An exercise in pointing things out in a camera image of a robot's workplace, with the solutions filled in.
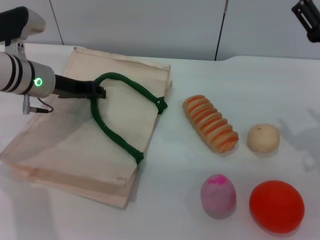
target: toy bread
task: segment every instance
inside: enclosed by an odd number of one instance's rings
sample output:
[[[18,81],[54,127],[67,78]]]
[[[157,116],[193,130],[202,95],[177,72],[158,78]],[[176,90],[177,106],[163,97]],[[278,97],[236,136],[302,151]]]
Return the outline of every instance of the toy bread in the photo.
[[[214,152],[223,154],[234,149],[238,133],[205,96],[189,97],[182,107],[196,132]]]

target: pink egg-shaped toy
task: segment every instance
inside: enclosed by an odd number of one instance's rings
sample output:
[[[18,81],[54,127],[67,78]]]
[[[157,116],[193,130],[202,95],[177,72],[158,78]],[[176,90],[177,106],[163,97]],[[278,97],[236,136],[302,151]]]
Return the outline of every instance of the pink egg-shaped toy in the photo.
[[[232,182],[221,174],[209,177],[201,187],[205,212],[215,219],[224,219],[236,208],[237,194]]]

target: green rope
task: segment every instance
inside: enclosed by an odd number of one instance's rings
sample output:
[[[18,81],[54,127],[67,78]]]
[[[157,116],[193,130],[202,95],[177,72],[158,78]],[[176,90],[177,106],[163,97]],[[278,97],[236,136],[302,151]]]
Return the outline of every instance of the green rope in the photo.
[[[128,84],[134,90],[136,90],[137,92],[145,96],[147,99],[149,99],[151,102],[153,102],[158,108],[158,114],[162,114],[164,109],[168,107],[167,103],[165,102],[165,97],[155,97],[151,92],[149,92],[139,83],[132,81],[126,76],[123,76],[119,73],[115,73],[115,72],[104,73],[94,81],[98,85],[100,85],[106,79],[119,80]],[[116,144],[118,144],[120,147],[126,150],[129,154],[131,154],[135,158],[136,164],[139,165],[139,163],[144,159],[144,153],[135,149],[133,146],[127,143],[126,140],[124,140],[121,136],[119,136],[118,134],[116,134],[114,131],[112,131],[110,128],[107,127],[107,125],[105,124],[105,122],[103,121],[100,115],[97,98],[91,98],[90,101],[91,101],[91,114],[95,122],[101,128],[101,130],[112,141],[114,141]]]

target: orange ball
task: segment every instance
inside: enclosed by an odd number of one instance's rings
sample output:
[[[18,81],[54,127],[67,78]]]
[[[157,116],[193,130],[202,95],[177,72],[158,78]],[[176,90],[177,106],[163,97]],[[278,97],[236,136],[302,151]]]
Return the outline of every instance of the orange ball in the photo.
[[[249,205],[258,224],[276,234],[295,230],[305,214],[301,195],[284,181],[265,181],[256,186],[251,193]]]

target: white table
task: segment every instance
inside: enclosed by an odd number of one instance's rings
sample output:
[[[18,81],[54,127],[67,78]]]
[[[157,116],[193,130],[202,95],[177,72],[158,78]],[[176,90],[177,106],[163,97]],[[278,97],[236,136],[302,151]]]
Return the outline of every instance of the white table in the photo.
[[[63,72],[73,47],[27,44],[30,60]],[[13,180],[0,166],[2,240],[260,240],[278,239],[250,216],[252,189],[283,180],[302,195],[305,215],[290,240],[320,239],[320,61],[239,56],[213,62],[154,60],[171,64],[173,87],[139,171],[130,202],[120,210],[60,190]],[[182,111],[183,101],[203,94],[239,133],[237,150],[212,153]],[[0,94],[0,150],[23,129],[22,97]],[[279,127],[276,154],[246,146],[252,125]],[[221,173],[233,182],[237,208],[216,220],[202,210],[200,188]]]

